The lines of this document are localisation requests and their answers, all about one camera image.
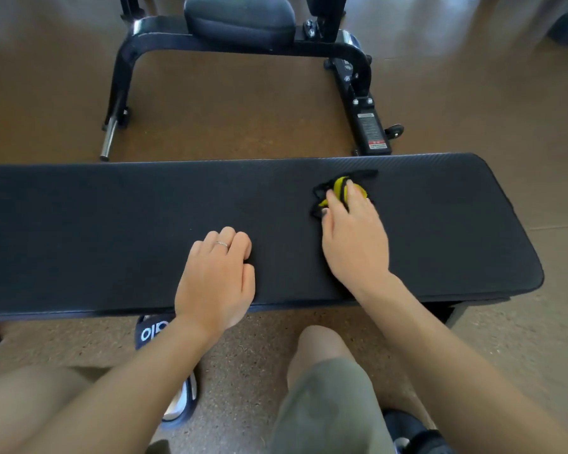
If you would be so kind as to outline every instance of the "weight bench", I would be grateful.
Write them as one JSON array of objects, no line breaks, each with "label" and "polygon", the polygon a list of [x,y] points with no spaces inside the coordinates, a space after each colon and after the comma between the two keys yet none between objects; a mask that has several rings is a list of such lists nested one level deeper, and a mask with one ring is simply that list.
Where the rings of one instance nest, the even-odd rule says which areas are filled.
[{"label": "weight bench", "polygon": [[[142,13],[137,0],[121,1],[127,17]],[[307,0],[317,19],[299,26],[288,0],[186,0],[184,17],[135,20],[115,59],[99,159],[109,160],[116,129],[128,125],[128,91],[137,59],[160,49],[324,57],[356,141],[352,152],[390,154],[389,141],[401,136],[404,128],[396,124],[383,129],[370,93],[372,58],[356,37],[339,30],[345,2]]]},{"label": "weight bench", "polygon": [[543,282],[472,154],[0,166],[0,320],[172,312],[191,244],[226,225],[252,239],[251,311],[353,303],[323,257],[312,189],[367,168],[391,270],[443,321]]}]

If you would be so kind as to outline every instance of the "olive green shorts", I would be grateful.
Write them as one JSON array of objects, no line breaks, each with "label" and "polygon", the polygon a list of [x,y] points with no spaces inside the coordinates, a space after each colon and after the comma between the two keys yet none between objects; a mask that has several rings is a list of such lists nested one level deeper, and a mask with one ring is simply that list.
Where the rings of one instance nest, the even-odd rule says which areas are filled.
[{"label": "olive green shorts", "polygon": [[335,358],[303,374],[282,402],[269,452],[395,454],[366,372]]}]

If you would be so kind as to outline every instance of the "warning label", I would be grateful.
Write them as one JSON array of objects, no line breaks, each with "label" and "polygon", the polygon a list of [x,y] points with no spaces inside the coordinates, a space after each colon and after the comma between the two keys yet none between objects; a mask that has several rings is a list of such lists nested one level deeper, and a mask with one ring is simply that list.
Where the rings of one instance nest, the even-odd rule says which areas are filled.
[{"label": "warning label", "polygon": [[360,125],[368,141],[368,147],[370,149],[387,148],[383,132],[379,128],[374,113],[359,113],[358,119],[360,120]]}]

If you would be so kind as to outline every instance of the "black padded cushion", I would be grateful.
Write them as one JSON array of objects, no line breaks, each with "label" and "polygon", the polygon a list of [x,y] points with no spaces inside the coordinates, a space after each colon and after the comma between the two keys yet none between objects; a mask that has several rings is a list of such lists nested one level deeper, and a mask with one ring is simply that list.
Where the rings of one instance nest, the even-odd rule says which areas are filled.
[{"label": "black padded cushion", "polygon": [[183,10],[189,32],[207,40],[268,50],[294,41],[288,0],[185,0]]},{"label": "black padded cushion", "polygon": [[0,317],[172,311],[191,244],[226,225],[252,239],[254,309],[349,302],[320,248],[312,188],[369,168],[391,270],[419,300],[542,283],[511,204],[472,154],[0,166]]}]

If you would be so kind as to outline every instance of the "brown floor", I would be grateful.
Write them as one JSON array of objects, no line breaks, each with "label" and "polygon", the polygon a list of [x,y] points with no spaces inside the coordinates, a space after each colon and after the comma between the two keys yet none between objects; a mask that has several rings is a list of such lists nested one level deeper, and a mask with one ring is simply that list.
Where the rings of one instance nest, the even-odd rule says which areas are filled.
[{"label": "brown floor", "polygon": [[[182,0],[154,0],[181,14]],[[299,20],[304,0],[290,0]],[[568,427],[568,48],[540,41],[567,0],[348,0],[344,28],[374,56],[397,154],[470,151],[492,167],[545,267],[536,293],[473,307],[454,330]],[[96,161],[118,0],[0,0],[0,163]],[[133,118],[114,161],[347,155],[352,137],[320,59],[155,52],[136,67]],[[202,360],[189,425],[173,452],[256,452],[285,394],[295,337],[337,329],[383,405],[418,406],[359,308],[247,316]],[[114,365],[134,319],[3,326],[0,372],[30,363]]]}]

